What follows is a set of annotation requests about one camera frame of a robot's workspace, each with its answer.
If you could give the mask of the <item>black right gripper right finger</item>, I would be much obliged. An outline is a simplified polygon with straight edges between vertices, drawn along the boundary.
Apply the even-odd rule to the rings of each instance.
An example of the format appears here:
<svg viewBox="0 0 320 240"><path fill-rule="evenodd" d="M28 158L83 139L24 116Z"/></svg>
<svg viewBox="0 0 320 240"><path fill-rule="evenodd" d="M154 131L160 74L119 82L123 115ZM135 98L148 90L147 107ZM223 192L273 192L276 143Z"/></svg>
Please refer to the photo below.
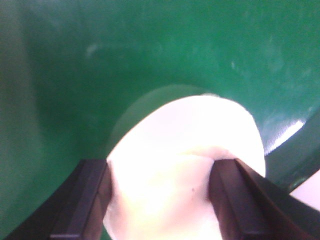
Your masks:
<svg viewBox="0 0 320 240"><path fill-rule="evenodd" d="M224 240L318 240L320 213L239 159L215 161L208 196Z"/></svg>

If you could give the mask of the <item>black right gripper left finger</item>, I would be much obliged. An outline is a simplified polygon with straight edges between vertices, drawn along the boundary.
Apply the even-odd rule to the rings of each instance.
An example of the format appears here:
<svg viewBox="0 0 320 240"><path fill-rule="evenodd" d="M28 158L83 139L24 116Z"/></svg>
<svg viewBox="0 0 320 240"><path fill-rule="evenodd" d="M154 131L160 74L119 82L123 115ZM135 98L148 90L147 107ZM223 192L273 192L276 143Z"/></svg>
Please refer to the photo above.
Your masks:
<svg viewBox="0 0 320 240"><path fill-rule="evenodd" d="M59 188L6 239L99 240L111 196L106 160L81 160Z"/></svg>

